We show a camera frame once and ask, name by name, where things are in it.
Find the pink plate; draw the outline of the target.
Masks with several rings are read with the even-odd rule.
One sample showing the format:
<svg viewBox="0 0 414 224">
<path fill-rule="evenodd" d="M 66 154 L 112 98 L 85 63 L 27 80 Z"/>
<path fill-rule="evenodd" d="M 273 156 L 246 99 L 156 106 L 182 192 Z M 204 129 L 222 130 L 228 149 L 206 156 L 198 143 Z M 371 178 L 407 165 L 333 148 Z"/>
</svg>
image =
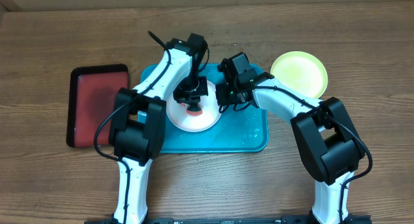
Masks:
<svg viewBox="0 0 414 224">
<path fill-rule="evenodd" d="M 201 96 L 200 111 L 190 111 L 189 104 L 179 104 L 173 96 L 167 101 L 166 113 L 170 121 L 179 129 L 189 132 L 204 131 L 212 127 L 220 118 L 215 85 L 207 81 L 208 95 Z"/>
</svg>

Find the yellow plate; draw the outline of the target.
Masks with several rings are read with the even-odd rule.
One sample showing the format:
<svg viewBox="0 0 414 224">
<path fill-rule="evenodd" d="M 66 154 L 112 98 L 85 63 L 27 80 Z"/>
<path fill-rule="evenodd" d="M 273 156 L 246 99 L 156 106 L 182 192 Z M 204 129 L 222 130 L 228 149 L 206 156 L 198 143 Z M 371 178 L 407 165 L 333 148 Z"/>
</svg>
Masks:
<svg viewBox="0 0 414 224">
<path fill-rule="evenodd" d="M 272 64 L 270 73 L 284 86 L 311 98 L 320 98 L 328 86 L 325 66 L 307 52 L 282 54 Z"/>
</svg>

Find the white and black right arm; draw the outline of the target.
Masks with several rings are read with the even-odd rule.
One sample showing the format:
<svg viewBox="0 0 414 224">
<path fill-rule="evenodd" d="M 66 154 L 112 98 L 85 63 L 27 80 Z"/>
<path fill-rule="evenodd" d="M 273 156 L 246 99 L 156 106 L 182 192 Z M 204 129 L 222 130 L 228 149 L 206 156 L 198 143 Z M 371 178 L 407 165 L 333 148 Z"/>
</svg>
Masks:
<svg viewBox="0 0 414 224">
<path fill-rule="evenodd" d="M 301 161 L 315 180 L 308 223 L 370 223 L 370 216 L 347 210 L 349 183 L 367 175 L 373 159 L 343 103 L 335 97 L 306 97 L 270 73 L 257 73 L 243 52 L 223 59 L 217 69 L 224 75 L 216 86 L 220 112 L 239 104 L 254 106 L 290 123 Z"/>
</svg>

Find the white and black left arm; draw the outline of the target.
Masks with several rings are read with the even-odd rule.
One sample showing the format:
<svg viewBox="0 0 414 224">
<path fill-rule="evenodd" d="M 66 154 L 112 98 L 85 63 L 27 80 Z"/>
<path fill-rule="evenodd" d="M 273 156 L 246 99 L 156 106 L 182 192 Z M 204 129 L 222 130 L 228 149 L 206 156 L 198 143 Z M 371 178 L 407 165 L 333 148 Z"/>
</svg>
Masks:
<svg viewBox="0 0 414 224">
<path fill-rule="evenodd" d="M 120 172 L 117 208 L 111 223 L 143 223 L 148 207 L 149 169 L 160 154 L 166 133 L 166 101 L 173 98 L 197 110 L 208 94 L 199 65 L 208 49 L 203 36 L 173 38 L 162 45 L 164 55 L 153 72 L 134 89 L 121 88 L 110 115 L 109 143 Z"/>
</svg>

